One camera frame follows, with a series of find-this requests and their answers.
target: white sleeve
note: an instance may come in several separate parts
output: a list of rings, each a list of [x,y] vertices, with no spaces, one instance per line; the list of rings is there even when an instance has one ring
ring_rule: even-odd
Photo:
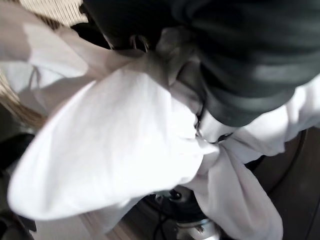
[[[285,150],[285,142],[320,120],[320,76],[296,89],[282,107],[239,129],[218,153],[204,156],[193,189],[199,206],[231,237],[281,240],[282,220],[255,176],[244,164]]]
[[[21,103],[43,115],[139,55],[93,45],[69,28],[54,32],[25,9],[3,1],[0,32],[1,70]]]
[[[242,163],[285,151],[285,142],[320,122],[320,75],[296,88],[285,105],[264,113],[223,143]]]

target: white fabric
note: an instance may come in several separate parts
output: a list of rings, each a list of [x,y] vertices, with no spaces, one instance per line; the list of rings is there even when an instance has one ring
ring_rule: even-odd
[[[201,103],[176,83],[192,45],[164,35],[157,50],[165,62],[106,50],[68,29],[54,34],[3,2],[0,32],[9,83],[26,106],[49,114],[10,182],[14,211],[37,220],[92,211],[84,219],[108,219],[94,229],[104,232],[144,195],[184,184],[231,237],[282,238],[278,212],[243,163],[283,152],[284,142],[319,122],[320,77],[214,145],[195,137]]]

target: white cloth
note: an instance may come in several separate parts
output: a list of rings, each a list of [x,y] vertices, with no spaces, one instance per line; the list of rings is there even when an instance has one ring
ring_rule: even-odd
[[[231,237],[282,238],[278,212],[243,164],[283,152],[285,141],[319,122],[320,77],[214,145],[195,137],[201,103],[176,81],[192,45],[164,35],[161,59],[106,50],[69,29],[55,34],[3,2],[0,32],[0,67],[11,87],[26,106],[49,114],[10,182],[14,211],[38,220],[92,211],[87,223],[108,219],[95,229],[103,233],[144,195],[185,185]]]

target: black jacket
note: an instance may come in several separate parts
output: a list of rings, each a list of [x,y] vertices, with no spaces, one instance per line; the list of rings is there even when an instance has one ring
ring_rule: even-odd
[[[107,36],[196,32],[206,108],[241,127],[320,72],[319,0],[84,0]]]

